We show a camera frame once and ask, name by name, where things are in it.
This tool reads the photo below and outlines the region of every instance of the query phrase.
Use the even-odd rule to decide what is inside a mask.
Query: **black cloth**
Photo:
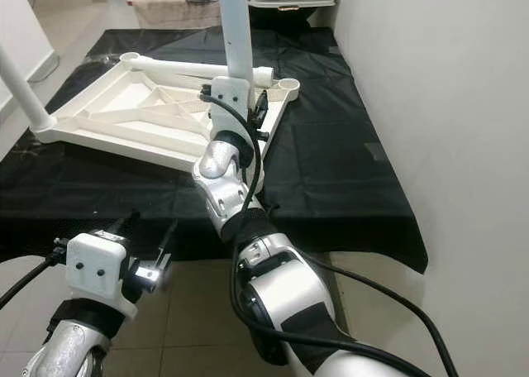
[[[261,200],[274,225],[307,251],[374,251],[417,271],[427,253],[330,29],[284,36],[253,30],[254,66],[301,81],[264,161]],[[222,31],[109,30],[46,106],[68,102],[121,53],[225,64]],[[27,132],[0,164],[0,260],[46,254],[56,236],[141,213],[132,253],[152,255],[179,219],[175,258],[228,256],[189,174]]]

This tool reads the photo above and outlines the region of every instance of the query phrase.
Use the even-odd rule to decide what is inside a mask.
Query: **tiled floor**
[[[0,265],[5,291],[36,257]],[[229,260],[173,263],[168,288],[144,294],[137,319],[115,338],[105,377],[269,375],[287,377],[287,367],[266,364],[229,304]],[[69,295],[64,267],[47,270],[0,312],[0,375],[19,375],[45,338],[50,316]]]

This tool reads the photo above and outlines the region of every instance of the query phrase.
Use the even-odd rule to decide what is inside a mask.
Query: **black tablecloth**
[[[263,204],[276,226],[310,251],[374,251],[423,271],[415,217],[385,158],[331,30],[295,36],[252,31],[254,66],[301,81],[264,162]],[[222,31],[109,30],[48,106],[53,112],[110,69],[121,53],[225,64]],[[175,258],[224,257],[189,174],[27,132],[0,163],[0,260],[46,254],[56,236],[141,213],[137,255],[179,219]]]

